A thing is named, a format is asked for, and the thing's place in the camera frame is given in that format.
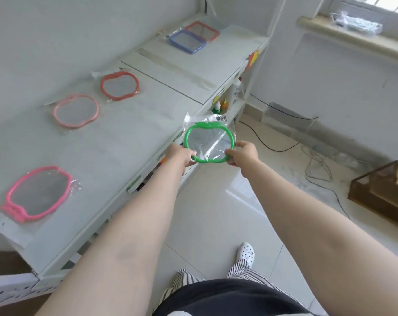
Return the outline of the blue rectangular mirror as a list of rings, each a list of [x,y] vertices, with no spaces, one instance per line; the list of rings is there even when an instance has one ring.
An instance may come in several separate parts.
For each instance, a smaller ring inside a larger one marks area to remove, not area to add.
[[[180,30],[171,34],[169,42],[172,46],[189,54],[195,54],[207,45],[205,39],[187,30]]]

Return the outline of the person's left forearm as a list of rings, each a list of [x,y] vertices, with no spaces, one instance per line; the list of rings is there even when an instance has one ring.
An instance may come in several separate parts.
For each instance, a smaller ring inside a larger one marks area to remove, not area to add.
[[[166,160],[36,316],[145,316],[184,170]]]

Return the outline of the red apple-shaped mirror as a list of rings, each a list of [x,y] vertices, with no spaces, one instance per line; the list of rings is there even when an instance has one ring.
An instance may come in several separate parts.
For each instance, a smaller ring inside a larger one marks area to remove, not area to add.
[[[92,72],[98,94],[108,101],[122,101],[140,93],[140,81],[136,75],[123,68],[105,72]]]

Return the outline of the brown wooden box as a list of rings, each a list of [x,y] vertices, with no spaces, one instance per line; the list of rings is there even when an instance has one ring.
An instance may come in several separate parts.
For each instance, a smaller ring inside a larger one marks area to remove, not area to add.
[[[348,199],[398,226],[398,161],[352,180]]]

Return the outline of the green apple-shaped mirror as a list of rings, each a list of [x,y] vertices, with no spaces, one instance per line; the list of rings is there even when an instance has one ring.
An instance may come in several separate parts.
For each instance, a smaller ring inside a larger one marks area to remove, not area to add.
[[[234,120],[211,112],[197,116],[187,113],[183,122],[183,146],[196,152],[191,157],[195,163],[227,163],[230,156],[226,150],[236,148]]]

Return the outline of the clear plastic bag with items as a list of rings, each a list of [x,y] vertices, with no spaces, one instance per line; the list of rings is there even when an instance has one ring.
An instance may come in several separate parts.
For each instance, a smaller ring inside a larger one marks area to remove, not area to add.
[[[365,20],[360,17],[349,16],[346,11],[331,12],[330,17],[336,26],[349,31],[355,31],[369,35],[378,35],[383,31],[382,24]]]

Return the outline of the white perforated clog shoe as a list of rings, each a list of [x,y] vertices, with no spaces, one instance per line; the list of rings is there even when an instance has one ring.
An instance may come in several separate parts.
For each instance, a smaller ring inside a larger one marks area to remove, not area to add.
[[[247,242],[242,243],[237,251],[236,262],[246,268],[252,268],[254,260],[255,251],[252,245]]]

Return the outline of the window sill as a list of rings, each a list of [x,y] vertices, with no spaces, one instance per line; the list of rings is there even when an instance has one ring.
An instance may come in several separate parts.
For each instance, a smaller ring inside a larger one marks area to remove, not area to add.
[[[301,16],[296,25],[307,32],[322,36],[331,41],[354,47],[360,51],[368,52],[387,58],[398,63],[398,40],[382,34],[368,35],[360,32],[349,31],[339,27],[325,16],[316,16],[313,19]]]

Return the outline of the person's right hand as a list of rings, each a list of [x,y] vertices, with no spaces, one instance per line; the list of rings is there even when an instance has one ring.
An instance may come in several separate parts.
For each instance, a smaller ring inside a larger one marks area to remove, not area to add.
[[[249,150],[248,151],[236,151],[234,149],[227,148],[225,150],[226,156],[228,156],[227,163],[231,166],[245,168],[249,164],[255,163],[259,161],[258,152],[253,143],[249,142]]]

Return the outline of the red rectangular mirror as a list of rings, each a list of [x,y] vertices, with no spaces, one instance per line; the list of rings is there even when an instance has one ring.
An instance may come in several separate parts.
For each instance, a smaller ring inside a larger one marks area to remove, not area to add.
[[[205,40],[207,43],[213,42],[220,36],[218,30],[198,20],[189,24],[184,29]]]

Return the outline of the white glue bottle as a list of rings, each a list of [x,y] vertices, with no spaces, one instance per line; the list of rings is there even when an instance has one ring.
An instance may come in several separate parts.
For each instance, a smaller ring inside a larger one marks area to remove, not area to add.
[[[233,91],[231,96],[231,104],[234,104],[236,100],[238,100],[239,95],[242,91],[242,77],[237,78],[233,84]]]

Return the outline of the person's right forearm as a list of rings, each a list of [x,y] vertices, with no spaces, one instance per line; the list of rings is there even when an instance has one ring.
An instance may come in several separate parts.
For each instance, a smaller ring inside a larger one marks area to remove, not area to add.
[[[240,167],[330,316],[398,316],[398,256],[258,159]]]

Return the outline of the striped trousers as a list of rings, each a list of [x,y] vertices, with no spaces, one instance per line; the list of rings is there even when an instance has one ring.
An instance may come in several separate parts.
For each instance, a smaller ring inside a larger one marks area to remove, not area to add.
[[[259,284],[263,284],[272,289],[278,290],[280,292],[285,293],[280,288],[273,285],[269,280],[267,280],[264,276],[260,275],[256,271],[252,269],[253,260],[252,259],[237,259],[237,262],[230,268],[228,271],[228,275],[225,278],[217,278],[216,281],[227,281],[228,279],[240,279],[240,280],[248,280],[252,282],[257,282]],[[188,272],[186,269],[180,269],[176,271],[175,276],[172,280],[172,284],[169,288],[166,288],[160,297],[156,308],[163,303],[164,300],[170,297],[175,291],[179,290],[181,287],[195,284],[197,282],[205,282],[205,279],[198,278]]]

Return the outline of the white shelf unit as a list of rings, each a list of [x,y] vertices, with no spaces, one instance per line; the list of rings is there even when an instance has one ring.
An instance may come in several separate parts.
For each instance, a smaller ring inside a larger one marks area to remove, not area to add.
[[[0,276],[0,307],[53,292],[82,250],[137,194],[137,188],[182,142],[185,115],[203,115],[248,68],[248,56],[268,46],[260,35],[230,25],[199,54],[186,54],[157,36],[122,56],[140,94],[101,103],[99,120],[74,130],[52,121],[45,108],[29,109],[0,126],[0,205],[13,183],[31,170],[57,165],[80,190],[46,218],[17,223],[0,210],[0,236],[15,251],[0,251],[0,267],[24,260],[30,272]]]

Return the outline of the black shirt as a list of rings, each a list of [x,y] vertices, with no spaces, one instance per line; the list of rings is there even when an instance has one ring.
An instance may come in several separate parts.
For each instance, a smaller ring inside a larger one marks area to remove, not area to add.
[[[240,279],[181,287],[151,316],[316,316],[286,293]]]

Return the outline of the light pink apple-shaped mirror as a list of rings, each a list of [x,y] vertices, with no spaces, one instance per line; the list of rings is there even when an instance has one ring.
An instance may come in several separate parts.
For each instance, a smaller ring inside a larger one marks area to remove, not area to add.
[[[91,95],[72,93],[46,104],[60,127],[74,130],[95,121],[100,113],[98,101]]]

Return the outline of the person's left hand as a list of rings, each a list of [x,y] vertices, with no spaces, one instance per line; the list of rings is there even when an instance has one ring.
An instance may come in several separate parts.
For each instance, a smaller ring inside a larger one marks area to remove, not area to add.
[[[170,144],[165,151],[165,159],[167,161],[175,160],[178,164],[183,165],[183,149],[187,148],[176,143]]]

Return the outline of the hot pink apple-shaped mirror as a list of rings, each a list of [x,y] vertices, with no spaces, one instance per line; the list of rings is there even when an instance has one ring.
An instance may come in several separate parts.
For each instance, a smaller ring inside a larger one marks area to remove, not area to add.
[[[11,185],[0,210],[18,223],[38,221],[58,210],[81,187],[77,179],[58,166],[40,167]]]

